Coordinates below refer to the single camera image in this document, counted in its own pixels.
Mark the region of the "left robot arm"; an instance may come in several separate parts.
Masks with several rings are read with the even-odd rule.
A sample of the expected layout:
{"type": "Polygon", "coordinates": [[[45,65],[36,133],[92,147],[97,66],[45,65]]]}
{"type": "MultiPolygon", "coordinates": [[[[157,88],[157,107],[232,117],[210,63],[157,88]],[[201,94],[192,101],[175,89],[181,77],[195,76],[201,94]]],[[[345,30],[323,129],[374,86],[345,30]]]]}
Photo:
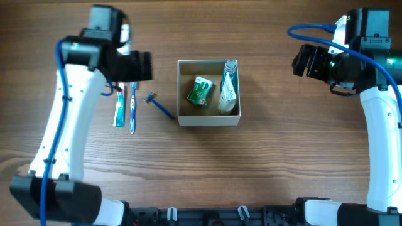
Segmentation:
{"type": "Polygon", "coordinates": [[[126,15],[113,6],[92,6],[77,36],[57,42],[55,97],[39,150],[28,174],[14,176],[10,192],[42,225],[137,225],[129,203],[111,200],[84,183],[84,151],[97,102],[105,87],[152,78],[151,55],[132,51],[123,35],[126,15]]]}

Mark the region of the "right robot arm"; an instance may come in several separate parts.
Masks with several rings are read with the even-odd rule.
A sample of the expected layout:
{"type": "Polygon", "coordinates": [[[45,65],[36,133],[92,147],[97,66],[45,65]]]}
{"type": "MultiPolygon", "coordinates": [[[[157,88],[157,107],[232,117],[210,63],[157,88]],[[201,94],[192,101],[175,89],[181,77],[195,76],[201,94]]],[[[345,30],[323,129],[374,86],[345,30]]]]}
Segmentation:
{"type": "Polygon", "coordinates": [[[327,83],[331,93],[359,97],[367,124],[370,179],[366,203],[299,198],[293,225],[401,224],[401,51],[391,47],[389,11],[350,10],[320,24],[333,40],[303,37],[293,73],[327,83]]]}

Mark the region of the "green soap packet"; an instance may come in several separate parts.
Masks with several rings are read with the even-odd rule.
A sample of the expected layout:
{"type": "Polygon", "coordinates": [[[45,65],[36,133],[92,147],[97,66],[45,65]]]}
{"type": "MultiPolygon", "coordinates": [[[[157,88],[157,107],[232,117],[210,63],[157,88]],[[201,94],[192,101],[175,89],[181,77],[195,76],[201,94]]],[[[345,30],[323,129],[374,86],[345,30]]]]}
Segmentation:
{"type": "Polygon", "coordinates": [[[205,105],[210,89],[213,87],[213,81],[197,76],[192,91],[187,100],[194,105],[205,105]]]}

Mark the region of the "blue mouthwash bottle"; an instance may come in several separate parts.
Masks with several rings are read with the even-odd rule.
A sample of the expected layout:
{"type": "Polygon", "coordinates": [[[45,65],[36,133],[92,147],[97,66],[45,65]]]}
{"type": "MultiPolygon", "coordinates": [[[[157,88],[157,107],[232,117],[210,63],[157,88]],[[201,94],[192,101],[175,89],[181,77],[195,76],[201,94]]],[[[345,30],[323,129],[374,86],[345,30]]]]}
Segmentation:
{"type": "Polygon", "coordinates": [[[237,61],[236,60],[228,60],[225,63],[224,70],[222,72],[222,80],[220,83],[220,87],[223,87],[226,74],[229,72],[229,78],[232,82],[234,91],[238,94],[238,71],[237,71],[237,61]]]}

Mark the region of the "white lotion tube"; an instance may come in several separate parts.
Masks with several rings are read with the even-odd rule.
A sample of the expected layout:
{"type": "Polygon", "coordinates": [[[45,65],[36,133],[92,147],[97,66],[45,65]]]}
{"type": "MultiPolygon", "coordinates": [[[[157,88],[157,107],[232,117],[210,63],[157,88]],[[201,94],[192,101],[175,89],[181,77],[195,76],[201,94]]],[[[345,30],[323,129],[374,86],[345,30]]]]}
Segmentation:
{"type": "Polygon", "coordinates": [[[229,115],[236,104],[236,99],[237,95],[230,78],[230,73],[227,72],[223,79],[223,85],[220,92],[218,104],[218,111],[220,114],[229,115]]]}

